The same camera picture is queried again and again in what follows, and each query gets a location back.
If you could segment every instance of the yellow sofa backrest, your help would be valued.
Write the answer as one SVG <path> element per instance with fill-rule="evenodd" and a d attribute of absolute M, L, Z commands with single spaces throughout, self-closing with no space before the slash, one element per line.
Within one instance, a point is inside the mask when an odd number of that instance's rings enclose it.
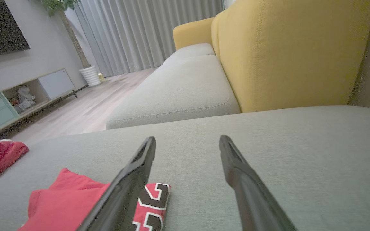
<path fill-rule="evenodd" d="M 211 24 L 242 112 L 347 104 L 370 0 L 237 0 Z"/>

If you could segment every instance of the small gold object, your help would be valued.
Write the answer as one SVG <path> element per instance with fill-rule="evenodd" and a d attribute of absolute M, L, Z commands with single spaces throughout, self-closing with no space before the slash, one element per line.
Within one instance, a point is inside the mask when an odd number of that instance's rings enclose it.
<path fill-rule="evenodd" d="M 104 78 L 104 75 L 99 73 L 98 74 L 98 77 L 100 78 L 101 82 L 104 82 L 105 81 L 105 78 Z"/>

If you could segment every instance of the gray curtain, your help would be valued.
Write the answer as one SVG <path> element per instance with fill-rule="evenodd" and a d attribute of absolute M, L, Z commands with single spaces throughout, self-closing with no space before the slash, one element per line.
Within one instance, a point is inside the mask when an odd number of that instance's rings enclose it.
<path fill-rule="evenodd" d="M 159 67 L 175 51 L 176 26 L 221 11 L 222 0 L 81 0 L 76 7 L 106 76 Z"/>

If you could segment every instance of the wooden floor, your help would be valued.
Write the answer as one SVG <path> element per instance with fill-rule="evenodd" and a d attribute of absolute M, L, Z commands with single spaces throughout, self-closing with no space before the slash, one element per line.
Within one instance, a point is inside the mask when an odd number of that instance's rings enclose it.
<path fill-rule="evenodd" d="M 110 113 L 156 68 L 106 78 L 93 88 L 84 88 L 22 121 L 18 129 L 3 133 L 8 138 L 31 145 L 59 136 L 105 130 Z"/>

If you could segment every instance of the sofa seat cushion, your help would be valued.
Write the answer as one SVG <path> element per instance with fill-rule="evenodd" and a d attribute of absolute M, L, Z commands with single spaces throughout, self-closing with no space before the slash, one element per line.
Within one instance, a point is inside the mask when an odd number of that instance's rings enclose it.
<path fill-rule="evenodd" d="M 164 65 L 175 64 L 185 58 L 202 56 L 202 55 L 215 55 L 215 52 L 213 51 L 211 44 L 200 43 L 200 44 L 183 47 L 175 51 L 175 53 L 171 54 L 171 56 L 168 57 L 163 62 L 163 64 Z"/>
<path fill-rule="evenodd" d="M 163 65 L 111 114 L 107 129 L 239 113 L 217 57 Z"/>
<path fill-rule="evenodd" d="M 298 230 L 370 230 L 370 109 L 325 106 L 149 124 L 31 145 L 0 176 L 0 231 L 25 223 L 31 192 L 48 188 L 62 168 L 109 183 L 148 136 L 157 142 L 148 182 L 172 186 L 163 229 L 242 230 L 220 158 L 223 134 Z"/>

